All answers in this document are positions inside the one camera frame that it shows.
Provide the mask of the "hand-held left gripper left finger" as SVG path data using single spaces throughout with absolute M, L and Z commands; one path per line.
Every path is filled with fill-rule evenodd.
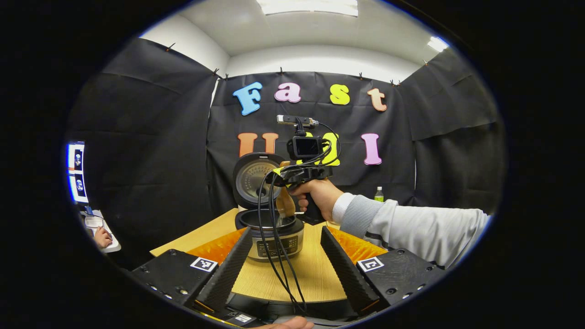
M 225 258 L 169 249 L 131 271 L 141 285 L 174 304 L 220 316 L 252 246 L 250 228 L 232 233 Z

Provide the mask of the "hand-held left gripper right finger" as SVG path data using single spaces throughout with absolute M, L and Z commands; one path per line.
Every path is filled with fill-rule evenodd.
M 360 316 L 411 300 L 446 273 L 407 249 L 384 250 L 330 226 L 322 228 L 320 246 Z

